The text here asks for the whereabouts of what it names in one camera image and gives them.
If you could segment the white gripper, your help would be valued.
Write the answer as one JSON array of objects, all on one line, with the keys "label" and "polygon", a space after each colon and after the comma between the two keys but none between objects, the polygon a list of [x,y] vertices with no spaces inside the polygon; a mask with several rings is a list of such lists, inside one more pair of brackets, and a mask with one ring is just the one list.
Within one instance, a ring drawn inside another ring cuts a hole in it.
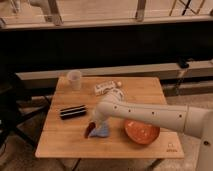
[{"label": "white gripper", "polygon": [[108,117],[102,114],[97,108],[95,108],[91,115],[91,121],[95,123],[96,127],[101,127],[106,121]]}]

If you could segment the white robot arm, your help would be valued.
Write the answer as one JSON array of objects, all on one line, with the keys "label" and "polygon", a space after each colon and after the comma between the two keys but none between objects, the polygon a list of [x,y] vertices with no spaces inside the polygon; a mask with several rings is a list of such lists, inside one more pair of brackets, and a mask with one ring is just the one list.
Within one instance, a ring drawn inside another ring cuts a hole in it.
[{"label": "white robot arm", "polygon": [[101,125],[109,117],[142,121],[200,138],[196,171],[213,171],[213,110],[190,106],[136,104],[124,101],[120,89],[110,90],[96,105],[92,121]]}]

